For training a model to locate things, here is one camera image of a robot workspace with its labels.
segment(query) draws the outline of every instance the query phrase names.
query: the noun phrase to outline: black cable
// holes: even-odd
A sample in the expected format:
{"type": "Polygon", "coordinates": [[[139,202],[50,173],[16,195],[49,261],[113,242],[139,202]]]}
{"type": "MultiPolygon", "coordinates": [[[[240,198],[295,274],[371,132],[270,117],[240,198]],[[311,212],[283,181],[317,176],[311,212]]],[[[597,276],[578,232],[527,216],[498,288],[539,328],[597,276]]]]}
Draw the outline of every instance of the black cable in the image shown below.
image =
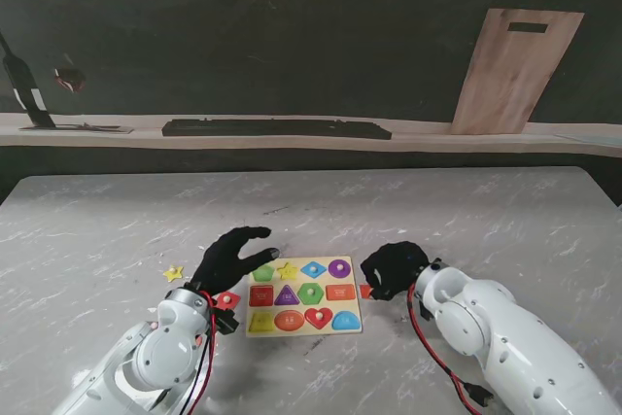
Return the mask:
{"type": "MultiPolygon", "coordinates": [[[[208,316],[208,323],[212,323],[212,313],[214,313],[214,310],[212,310],[212,308],[209,308],[210,313],[208,316]]],[[[203,363],[205,362],[205,356],[207,355],[207,349],[210,347],[211,343],[212,343],[212,333],[210,332],[209,329],[207,329],[205,331],[205,335],[207,336],[205,339],[205,346],[203,347],[203,353],[201,354],[201,360],[198,363],[198,369],[196,371],[196,376],[194,377],[194,382],[192,383],[192,388],[190,389],[190,392],[188,394],[188,397],[186,398],[186,402],[184,402],[184,406],[182,407],[182,410],[179,412],[179,415],[184,415],[184,412],[186,411],[186,408],[188,407],[188,404],[190,403],[191,399],[192,399],[192,394],[194,394],[194,390],[196,389],[196,383],[198,383],[198,378],[201,375],[201,369],[203,368],[203,363]]]]}

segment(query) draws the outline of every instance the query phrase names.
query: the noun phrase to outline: dark wall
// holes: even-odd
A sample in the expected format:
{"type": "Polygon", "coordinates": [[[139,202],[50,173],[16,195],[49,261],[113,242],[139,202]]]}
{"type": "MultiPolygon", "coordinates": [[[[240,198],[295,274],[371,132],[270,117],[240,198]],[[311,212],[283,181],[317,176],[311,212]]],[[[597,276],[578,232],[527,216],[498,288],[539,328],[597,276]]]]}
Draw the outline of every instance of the dark wall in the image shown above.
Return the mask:
{"type": "Polygon", "coordinates": [[[620,0],[0,0],[0,29],[52,113],[451,121],[491,7],[585,12],[532,120],[622,123],[620,0]]]}
{"type": "Polygon", "coordinates": [[[0,200],[31,175],[506,166],[579,166],[622,204],[622,159],[605,156],[46,147],[0,148],[0,200]]]}

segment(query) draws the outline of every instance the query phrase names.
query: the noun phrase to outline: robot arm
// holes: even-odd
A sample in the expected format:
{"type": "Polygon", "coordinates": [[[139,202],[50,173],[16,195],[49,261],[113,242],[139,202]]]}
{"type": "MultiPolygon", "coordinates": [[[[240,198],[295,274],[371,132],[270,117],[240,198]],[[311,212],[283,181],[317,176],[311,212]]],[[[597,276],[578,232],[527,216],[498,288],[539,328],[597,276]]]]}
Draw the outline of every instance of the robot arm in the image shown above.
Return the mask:
{"type": "Polygon", "coordinates": [[[246,274],[278,258],[275,248],[245,259],[238,257],[249,240],[269,234],[266,227],[240,227],[219,238],[205,252],[190,282],[169,292],[159,304],[157,326],[140,323],[129,329],[52,415],[179,413],[196,376],[197,339],[213,331],[211,313],[221,333],[237,327],[231,310],[211,309],[201,292],[215,295],[226,291],[246,274]],[[159,397],[145,408],[137,399],[149,400],[146,395],[153,391],[158,391],[159,397]]]}
{"type": "Polygon", "coordinates": [[[439,259],[430,264],[410,242],[385,245],[362,269],[376,299],[391,299],[414,283],[415,297],[445,340],[477,358],[516,415],[622,415],[587,363],[502,284],[471,279],[439,259]]]}
{"type": "Polygon", "coordinates": [[[157,308],[157,328],[141,323],[129,329],[52,415],[167,413],[194,379],[196,337],[208,330],[208,316],[201,295],[184,288],[172,291],[157,308]],[[120,387],[119,369],[132,396],[120,387]],[[165,397],[149,411],[134,399],[136,391],[162,390],[165,397]]]}

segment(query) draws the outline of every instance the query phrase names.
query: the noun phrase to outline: orange oval puzzle piece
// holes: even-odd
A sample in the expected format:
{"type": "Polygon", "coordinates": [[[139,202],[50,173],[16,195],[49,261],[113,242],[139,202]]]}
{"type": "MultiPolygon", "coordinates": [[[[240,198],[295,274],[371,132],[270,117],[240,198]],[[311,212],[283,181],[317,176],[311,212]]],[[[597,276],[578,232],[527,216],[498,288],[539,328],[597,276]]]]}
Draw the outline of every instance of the orange oval puzzle piece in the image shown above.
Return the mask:
{"type": "Polygon", "coordinates": [[[276,315],[274,324],[280,330],[292,331],[302,328],[304,318],[297,311],[287,310],[276,315]]]}

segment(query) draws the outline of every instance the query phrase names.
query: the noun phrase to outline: white marble surface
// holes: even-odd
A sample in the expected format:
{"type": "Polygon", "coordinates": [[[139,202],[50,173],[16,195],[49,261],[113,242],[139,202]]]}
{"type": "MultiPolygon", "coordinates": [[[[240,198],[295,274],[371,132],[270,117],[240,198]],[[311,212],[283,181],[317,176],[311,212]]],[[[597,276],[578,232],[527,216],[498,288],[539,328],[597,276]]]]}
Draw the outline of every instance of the white marble surface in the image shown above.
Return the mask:
{"type": "MultiPolygon", "coordinates": [[[[191,275],[203,249],[237,225],[274,230],[249,254],[275,246],[360,262],[384,243],[417,242],[504,283],[622,403],[622,213],[578,169],[431,169],[22,181],[0,207],[2,413],[49,413],[181,285],[162,272],[175,264],[191,275]]],[[[362,312],[362,334],[219,336],[200,413],[464,413],[403,297],[362,301],[362,312]]],[[[473,361],[424,326],[450,365],[481,381],[473,361]]]]}

